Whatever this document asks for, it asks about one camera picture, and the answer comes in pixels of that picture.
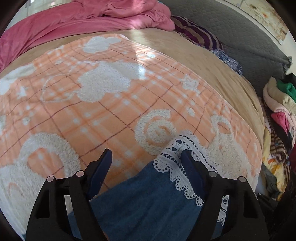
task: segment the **bed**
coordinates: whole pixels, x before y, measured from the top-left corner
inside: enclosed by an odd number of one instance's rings
[[[75,34],[22,53],[0,73],[0,207],[19,235],[25,233],[47,176],[72,175],[109,148],[116,161],[104,182],[105,192],[137,175],[185,130],[197,136],[219,173],[246,176],[255,190],[264,145],[257,95],[271,75],[284,74],[289,59],[255,25],[222,4],[163,3],[174,15],[213,32],[225,52],[242,64],[244,76],[207,49],[161,27]],[[243,27],[229,27],[225,14]],[[238,46],[246,28],[267,47],[262,50],[260,42],[247,40]],[[230,41],[232,31],[236,37]],[[108,69],[114,75],[106,76]],[[96,75],[108,81],[120,76],[126,85],[87,85]]]

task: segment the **striped pillow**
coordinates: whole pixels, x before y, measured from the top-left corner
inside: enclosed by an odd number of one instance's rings
[[[198,44],[208,50],[224,50],[222,43],[216,36],[205,28],[181,16],[171,16],[171,19],[175,23],[175,31],[192,43]]]

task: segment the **white fluffy pattern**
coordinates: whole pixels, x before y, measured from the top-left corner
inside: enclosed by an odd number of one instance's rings
[[[24,126],[27,126],[29,123],[30,123],[30,121],[31,121],[31,118],[30,117],[24,117],[23,119],[22,119],[22,124],[24,125]]]
[[[176,128],[166,119],[170,119],[170,110],[153,110],[142,116],[136,125],[135,139],[150,155],[159,155],[164,148],[162,144],[176,136]]]
[[[211,122],[215,132],[215,138],[207,148],[211,162],[215,163],[217,171],[222,177],[237,179],[239,176],[245,176],[252,189],[255,190],[257,181],[251,175],[249,176],[252,171],[250,161],[242,147],[234,139],[229,121],[220,115],[213,115]],[[219,131],[219,122],[228,126],[229,134]]]
[[[195,116],[195,112],[194,112],[194,110],[193,110],[191,107],[187,107],[186,109],[187,109],[187,112],[188,112],[188,114],[189,114],[190,116],[192,116],[192,117]]]
[[[2,135],[2,132],[5,128],[5,123],[6,123],[6,115],[0,116],[0,135]]]
[[[82,85],[77,96],[86,102],[100,101],[105,93],[127,91],[131,80],[145,79],[146,69],[140,64],[100,61],[97,68],[79,77]]]
[[[183,89],[194,91],[197,94],[200,93],[200,91],[197,89],[199,84],[198,80],[192,79],[189,75],[186,74],[183,79],[180,79],[180,81],[182,81],[183,83]]]
[[[0,95],[6,94],[10,88],[10,85],[13,84],[18,78],[29,76],[33,74],[35,70],[36,68],[34,64],[28,64],[9,72],[0,79]]]
[[[26,94],[27,89],[28,89],[28,87],[23,87],[23,86],[20,87],[20,90],[17,93],[17,99],[18,100],[21,99],[22,97],[26,97],[27,96],[27,94]]]
[[[18,234],[26,232],[31,210],[45,181],[27,166],[28,157],[39,148],[45,148],[60,157],[66,177],[81,169],[78,155],[70,144],[58,135],[38,133],[26,140],[18,159],[13,164],[0,168],[0,206]],[[66,206],[70,211],[69,200]]]
[[[53,50],[48,51],[47,54],[50,55],[50,54],[52,54],[56,50],[63,50],[63,49],[64,49],[64,45],[61,45],[58,48],[55,48]]]
[[[97,53],[106,51],[110,44],[118,43],[121,39],[109,37],[104,38],[101,36],[96,36],[91,38],[83,47],[83,51],[86,53]]]

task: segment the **folded fabric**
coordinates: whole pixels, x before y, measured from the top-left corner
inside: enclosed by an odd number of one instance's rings
[[[273,112],[278,113],[282,112],[285,114],[286,119],[289,122],[289,132],[292,136],[292,146],[295,144],[296,140],[296,117],[294,113],[290,113],[285,106],[278,103],[275,99],[271,98],[267,91],[268,83],[263,88],[263,98],[269,109]]]
[[[290,73],[285,76],[285,78],[281,79],[283,83],[292,83],[292,85],[296,89],[296,76],[293,73]]]
[[[236,73],[242,75],[242,66],[235,59],[230,58],[223,50],[211,50],[220,60],[226,63],[230,68],[232,68]]]
[[[280,91],[288,94],[296,101],[296,89],[292,83],[283,83],[281,80],[278,80],[276,84]]]
[[[219,39],[205,28],[181,16],[171,16],[171,20],[175,23],[175,31],[192,43],[208,50],[224,50]]]
[[[62,4],[33,14],[3,33],[0,72],[27,50],[55,39],[148,27],[175,29],[166,5],[156,0],[77,0]]]
[[[285,114],[283,112],[272,113],[271,117],[276,123],[278,123],[284,129],[285,133],[288,135],[290,126]]]
[[[291,167],[288,162],[289,156],[287,149],[291,149],[291,145],[289,145],[289,141],[291,140],[289,140],[283,128],[271,118],[271,110],[267,107],[267,105],[264,105],[264,108],[271,128],[270,154],[278,164],[283,164],[285,182],[288,183],[290,180]]]
[[[267,169],[265,165],[262,166],[264,176],[266,178],[266,189],[269,192],[269,196],[272,198],[277,199],[277,197],[280,194],[279,189],[277,188],[277,179],[276,177],[271,173],[270,170]]]
[[[272,156],[270,154],[270,152],[271,152],[271,130],[270,130],[271,126],[269,125],[269,120],[268,120],[267,114],[266,114],[266,110],[267,111],[270,111],[270,110],[268,110],[268,108],[265,106],[265,104],[261,101],[260,98],[259,98],[259,101],[260,101],[260,104],[262,107],[264,120],[266,120],[268,123],[268,125],[267,125],[266,121],[265,121],[264,143],[263,143],[264,148],[263,148],[262,162],[266,166],[266,168],[275,176],[277,189],[281,193],[283,193],[285,191],[285,188],[287,185],[286,178],[285,178],[285,171],[284,171],[284,163],[279,163],[274,158],[274,156]],[[264,173],[264,174],[265,174],[267,181],[268,180],[270,181],[270,190],[269,191],[276,195],[277,191],[275,188],[273,188],[273,185],[272,185],[272,183],[274,182],[272,176],[268,176],[268,175],[266,175],[266,173]]]
[[[184,149],[191,150],[196,161],[213,170],[207,165],[204,148],[189,135],[180,135],[135,177],[90,202],[110,240],[179,241],[188,238],[203,201],[188,186],[180,160]],[[161,170],[167,163],[170,163],[170,170]],[[212,238],[222,231],[227,204],[228,196],[224,196]],[[74,213],[69,214],[69,222],[73,235],[80,238]]]
[[[195,45],[204,47],[215,54],[236,73],[242,75],[242,66],[236,60],[230,58],[225,52],[219,39],[205,28],[181,16],[171,16],[176,25],[175,31]]]
[[[278,89],[275,78],[270,78],[267,85],[267,91],[271,98],[285,106],[290,113],[296,114],[295,101],[291,96]]]

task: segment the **pink comforter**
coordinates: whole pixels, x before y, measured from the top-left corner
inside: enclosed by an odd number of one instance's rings
[[[31,15],[0,38],[0,72],[27,50],[76,34],[141,28],[175,29],[157,0],[73,0]]]

